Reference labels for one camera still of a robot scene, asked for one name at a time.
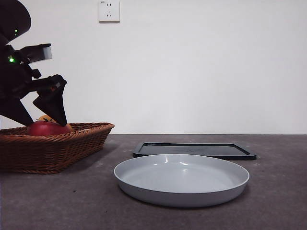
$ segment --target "brown basket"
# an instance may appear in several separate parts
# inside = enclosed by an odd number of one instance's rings
[[[0,130],[0,171],[54,174],[102,149],[110,123],[70,123],[73,132],[25,135],[27,127]]]

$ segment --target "tray lid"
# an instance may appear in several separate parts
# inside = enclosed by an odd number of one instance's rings
[[[138,144],[134,157],[157,154],[191,154],[224,160],[255,160],[257,155],[231,143],[160,143]]]

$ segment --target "electrical outlet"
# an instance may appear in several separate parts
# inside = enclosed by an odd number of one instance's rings
[[[119,0],[99,1],[99,22],[119,22]]]

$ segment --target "white plate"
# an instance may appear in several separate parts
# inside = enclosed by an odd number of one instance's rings
[[[141,201],[171,207],[204,207],[236,198],[248,171],[212,157],[166,154],[124,161],[114,169],[120,188]]]

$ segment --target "gray table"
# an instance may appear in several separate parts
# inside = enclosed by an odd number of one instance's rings
[[[250,173],[228,203],[180,209],[124,194],[114,167],[139,142],[235,143],[258,155],[235,161]],[[1,230],[307,229],[307,136],[109,135],[102,151],[60,174],[1,173]]]

